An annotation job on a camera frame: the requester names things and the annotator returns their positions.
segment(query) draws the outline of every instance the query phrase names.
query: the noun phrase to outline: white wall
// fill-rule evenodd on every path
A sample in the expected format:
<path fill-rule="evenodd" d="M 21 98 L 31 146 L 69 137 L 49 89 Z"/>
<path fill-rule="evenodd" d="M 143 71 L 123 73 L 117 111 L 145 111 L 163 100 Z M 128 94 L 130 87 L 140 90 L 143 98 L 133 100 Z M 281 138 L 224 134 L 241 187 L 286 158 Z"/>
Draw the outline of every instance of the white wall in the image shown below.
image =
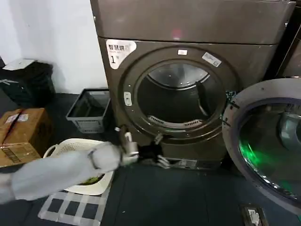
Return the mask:
<path fill-rule="evenodd" d="M 5 47 L 0 46 L 5 63 L 11 61 L 6 55 L 14 46 L 23 58 L 54 64 L 52 78 L 57 92 L 107 87 L 89 0 L 4 1 L 10 15 L 0 14 L 0 21 L 13 22 L 15 29 L 3 34 L 9 36 L 4 38 Z"/>

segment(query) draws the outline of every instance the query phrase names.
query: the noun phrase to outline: cardboard box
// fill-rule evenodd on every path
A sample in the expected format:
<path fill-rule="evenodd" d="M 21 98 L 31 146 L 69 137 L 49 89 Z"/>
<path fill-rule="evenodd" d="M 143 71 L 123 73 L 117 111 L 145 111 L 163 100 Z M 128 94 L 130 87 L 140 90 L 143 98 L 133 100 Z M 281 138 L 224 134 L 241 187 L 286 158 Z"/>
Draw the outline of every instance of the cardboard box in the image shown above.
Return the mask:
<path fill-rule="evenodd" d="M 0 119 L 0 167 L 42 157 L 52 131 L 51 120 L 44 108 L 6 112 Z"/>

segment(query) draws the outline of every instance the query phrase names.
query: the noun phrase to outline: gray plastic basket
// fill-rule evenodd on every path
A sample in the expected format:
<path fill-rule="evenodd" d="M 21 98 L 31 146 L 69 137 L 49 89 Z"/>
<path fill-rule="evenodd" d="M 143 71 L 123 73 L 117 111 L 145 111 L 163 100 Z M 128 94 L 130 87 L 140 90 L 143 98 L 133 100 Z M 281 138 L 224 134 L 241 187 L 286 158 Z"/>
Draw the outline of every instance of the gray plastic basket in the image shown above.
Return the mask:
<path fill-rule="evenodd" d="M 108 89 L 84 89 L 66 118 L 82 133 L 103 133 L 111 119 Z"/>

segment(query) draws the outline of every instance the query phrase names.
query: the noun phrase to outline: door glass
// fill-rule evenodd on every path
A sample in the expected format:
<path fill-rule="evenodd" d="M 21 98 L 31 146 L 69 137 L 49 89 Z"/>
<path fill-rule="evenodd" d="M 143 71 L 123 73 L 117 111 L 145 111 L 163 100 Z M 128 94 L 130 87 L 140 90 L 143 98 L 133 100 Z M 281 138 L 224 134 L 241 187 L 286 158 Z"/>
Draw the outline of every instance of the door glass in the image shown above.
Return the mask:
<path fill-rule="evenodd" d="M 270 104 L 253 109 L 242 123 L 239 148 L 244 160 L 269 186 L 301 198 L 301 108 Z"/>
<path fill-rule="evenodd" d="M 150 121 L 181 129 L 198 126 L 209 119 L 222 91 L 213 77 L 201 68 L 167 64 L 142 80 L 137 96 L 139 107 Z"/>

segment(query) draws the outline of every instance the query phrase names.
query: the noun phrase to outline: label sticker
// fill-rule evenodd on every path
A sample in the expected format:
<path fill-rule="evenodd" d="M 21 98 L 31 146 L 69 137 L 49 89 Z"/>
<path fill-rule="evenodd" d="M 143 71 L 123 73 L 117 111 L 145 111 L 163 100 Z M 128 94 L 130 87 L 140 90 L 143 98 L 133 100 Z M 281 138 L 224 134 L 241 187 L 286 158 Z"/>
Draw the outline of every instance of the label sticker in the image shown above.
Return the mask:
<path fill-rule="evenodd" d="M 8 119 L 6 120 L 5 124 L 13 122 L 17 117 L 18 117 L 18 114 L 9 116 Z M 21 114 L 18 118 L 18 121 L 27 121 L 28 118 L 29 118 L 28 114 Z"/>
<path fill-rule="evenodd" d="M 124 103 L 125 103 L 126 106 L 132 106 L 133 105 L 130 92 L 124 92 L 123 93 L 123 98 L 124 98 Z"/>
<path fill-rule="evenodd" d="M 186 49 L 178 49 L 178 55 L 187 55 Z"/>
<path fill-rule="evenodd" d="M 250 215 L 252 224 L 255 224 L 256 226 L 258 226 L 259 221 L 260 221 L 259 214 L 256 213 L 255 210 L 248 210 L 248 211 L 249 211 L 249 215 Z"/>
<path fill-rule="evenodd" d="M 110 66 L 113 69 L 118 69 L 122 61 L 137 48 L 134 41 L 117 39 L 108 39 L 106 46 Z"/>
<path fill-rule="evenodd" d="M 212 64 L 214 67 L 218 67 L 222 63 L 221 60 L 219 60 L 218 58 L 212 56 L 210 53 L 207 52 L 202 56 L 202 59 Z"/>

